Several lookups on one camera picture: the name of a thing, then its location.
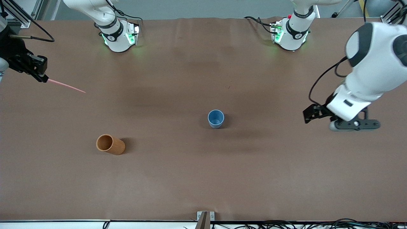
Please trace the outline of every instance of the brown table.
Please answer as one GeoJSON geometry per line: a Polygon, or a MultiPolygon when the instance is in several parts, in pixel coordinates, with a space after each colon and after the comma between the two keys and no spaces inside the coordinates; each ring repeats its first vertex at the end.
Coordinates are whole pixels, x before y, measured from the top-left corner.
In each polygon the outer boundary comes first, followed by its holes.
{"type": "MultiPolygon", "coordinates": [[[[56,42],[27,46],[49,58],[51,79],[87,93],[7,71],[0,218],[185,220],[213,210],[219,220],[407,221],[407,84],[370,106],[382,124],[374,132],[302,117],[312,83],[362,23],[316,19],[290,52],[243,19],[145,21],[139,46],[113,53],[92,21],[41,22],[56,42]],[[212,109],[226,114],[222,129],[209,127],[212,109]],[[124,140],[125,154],[96,149],[105,133],[124,140]]],[[[327,74],[313,97],[323,102],[340,81],[327,74]]]]}

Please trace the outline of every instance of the white robot link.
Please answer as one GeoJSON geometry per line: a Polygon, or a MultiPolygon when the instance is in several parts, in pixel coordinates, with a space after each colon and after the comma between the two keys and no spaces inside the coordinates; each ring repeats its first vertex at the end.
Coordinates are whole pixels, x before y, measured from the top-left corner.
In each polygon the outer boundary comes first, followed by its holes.
{"type": "Polygon", "coordinates": [[[333,5],[341,0],[291,0],[294,12],[271,25],[271,39],[286,50],[296,50],[305,42],[309,27],[315,19],[314,5],[333,5]]]}
{"type": "Polygon", "coordinates": [[[102,31],[105,44],[114,52],[124,52],[136,45],[139,25],[118,19],[111,0],[63,0],[71,9],[86,14],[102,31]]]}
{"type": "Polygon", "coordinates": [[[333,131],[377,129],[380,123],[368,119],[367,106],[407,80],[407,27],[366,23],[348,39],[345,53],[352,72],[324,105],[303,111],[305,123],[332,116],[333,131]]]}

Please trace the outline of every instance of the pink stick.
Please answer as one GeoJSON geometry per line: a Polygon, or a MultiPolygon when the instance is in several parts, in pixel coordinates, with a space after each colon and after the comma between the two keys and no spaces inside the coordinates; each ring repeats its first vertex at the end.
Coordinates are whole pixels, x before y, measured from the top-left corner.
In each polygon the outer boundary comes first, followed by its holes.
{"type": "Polygon", "coordinates": [[[69,85],[67,85],[67,84],[63,84],[63,83],[61,83],[61,82],[58,82],[58,81],[55,81],[55,80],[52,80],[52,79],[48,79],[48,81],[47,81],[47,82],[51,82],[51,83],[55,83],[55,84],[59,84],[59,85],[62,85],[62,86],[65,86],[65,87],[69,87],[69,88],[72,88],[72,89],[78,90],[78,91],[80,91],[80,92],[86,93],[86,92],[84,92],[84,91],[82,91],[82,90],[79,90],[79,89],[77,89],[77,88],[74,88],[74,87],[72,87],[72,86],[69,86],[69,85]]]}

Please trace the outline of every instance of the blue cup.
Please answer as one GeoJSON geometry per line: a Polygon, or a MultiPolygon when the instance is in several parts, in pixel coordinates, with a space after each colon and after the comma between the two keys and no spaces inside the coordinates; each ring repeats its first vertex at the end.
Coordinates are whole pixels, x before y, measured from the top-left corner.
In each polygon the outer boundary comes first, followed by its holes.
{"type": "Polygon", "coordinates": [[[224,120],[225,115],[220,110],[212,110],[208,114],[209,125],[214,129],[219,128],[224,120]]]}

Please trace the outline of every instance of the brown cup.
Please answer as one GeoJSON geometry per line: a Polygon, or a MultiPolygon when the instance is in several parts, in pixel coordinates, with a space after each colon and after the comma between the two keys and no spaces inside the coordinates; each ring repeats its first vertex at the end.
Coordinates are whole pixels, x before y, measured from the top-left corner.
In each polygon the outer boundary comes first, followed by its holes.
{"type": "Polygon", "coordinates": [[[96,140],[96,148],[102,152],[108,152],[114,155],[120,155],[124,152],[125,143],[109,134],[104,134],[96,140]]]}

